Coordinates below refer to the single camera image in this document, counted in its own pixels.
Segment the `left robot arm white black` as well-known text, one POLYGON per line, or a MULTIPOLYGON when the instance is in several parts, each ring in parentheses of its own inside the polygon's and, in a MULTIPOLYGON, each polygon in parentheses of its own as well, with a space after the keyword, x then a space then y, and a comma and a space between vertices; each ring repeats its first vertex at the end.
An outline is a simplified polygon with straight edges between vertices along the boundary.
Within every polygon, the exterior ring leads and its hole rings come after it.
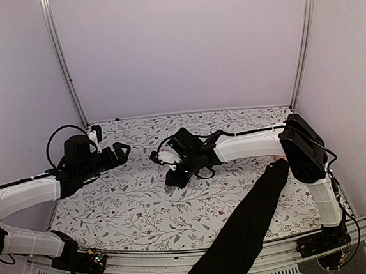
POLYGON ((74 135, 64 143, 58 166, 43 174, 0 186, 0 255, 24 254, 57 257, 70 271, 78 271, 84 258, 76 242, 60 232, 30 231, 2 221, 18 211, 74 195, 99 175, 128 161, 131 147, 120 142, 100 147, 94 132, 74 135))

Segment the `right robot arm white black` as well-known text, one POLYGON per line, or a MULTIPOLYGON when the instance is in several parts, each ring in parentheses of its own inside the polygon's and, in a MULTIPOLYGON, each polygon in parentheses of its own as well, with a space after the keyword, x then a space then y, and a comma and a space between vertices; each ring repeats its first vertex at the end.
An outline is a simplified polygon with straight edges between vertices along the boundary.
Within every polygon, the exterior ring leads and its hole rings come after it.
POLYGON ((168 165, 165 184, 185 188, 192 176, 202 169, 213 171, 215 166, 234 160, 258 156, 287 158, 292 175, 306 184, 326 228, 318 238, 324 250, 332 250, 343 237, 339 227, 344 212, 339 204, 327 151, 322 138, 297 114, 291 114, 276 125, 240 133, 216 131, 200 137, 181 128, 166 138, 170 151, 154 152, 155 162, 168 165))

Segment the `black sleeved forearm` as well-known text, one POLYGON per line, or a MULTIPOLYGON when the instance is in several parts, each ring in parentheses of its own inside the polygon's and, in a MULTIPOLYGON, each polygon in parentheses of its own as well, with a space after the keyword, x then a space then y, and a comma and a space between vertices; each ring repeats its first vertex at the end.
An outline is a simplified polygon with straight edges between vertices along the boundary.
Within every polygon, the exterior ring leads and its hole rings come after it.
POLYGON ((262 250, 288 173, 288 161, 266 167, 188 274, 248 274, 262 250))

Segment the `person's bare hand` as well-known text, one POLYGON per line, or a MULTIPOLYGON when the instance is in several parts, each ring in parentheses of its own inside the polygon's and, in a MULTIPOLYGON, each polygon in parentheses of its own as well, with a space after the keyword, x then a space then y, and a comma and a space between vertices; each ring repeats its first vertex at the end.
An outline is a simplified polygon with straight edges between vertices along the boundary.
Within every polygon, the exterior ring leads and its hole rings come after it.
POLYGON ((279 160, 287 161, 287 158, 285 156, 274 156, 274 161, 277 162, 279 160))

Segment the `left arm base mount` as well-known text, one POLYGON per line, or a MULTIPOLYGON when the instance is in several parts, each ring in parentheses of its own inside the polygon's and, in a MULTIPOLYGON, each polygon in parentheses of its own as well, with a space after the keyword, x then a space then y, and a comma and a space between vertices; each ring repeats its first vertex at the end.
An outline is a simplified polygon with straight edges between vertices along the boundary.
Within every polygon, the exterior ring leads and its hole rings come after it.
POLYGON ((52 233, 64 242, 61 255, 52 259, 53 268, 83 274, 104 274, 107 262, 104 251, 93 247, 79 252, 79 246, 73 238, 56 230, 52 233))

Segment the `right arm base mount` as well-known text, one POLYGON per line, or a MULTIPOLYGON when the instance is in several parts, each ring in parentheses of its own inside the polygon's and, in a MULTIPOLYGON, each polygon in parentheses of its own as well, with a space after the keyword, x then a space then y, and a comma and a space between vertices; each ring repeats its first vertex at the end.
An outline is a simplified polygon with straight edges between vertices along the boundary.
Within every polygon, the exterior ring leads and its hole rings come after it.
POLYGON ((296 249, 304 259, 315 255, 322 269, 335 271, 344 264, 351 241, 346 226, 322 227, 318 233, 298 238, 296 249))

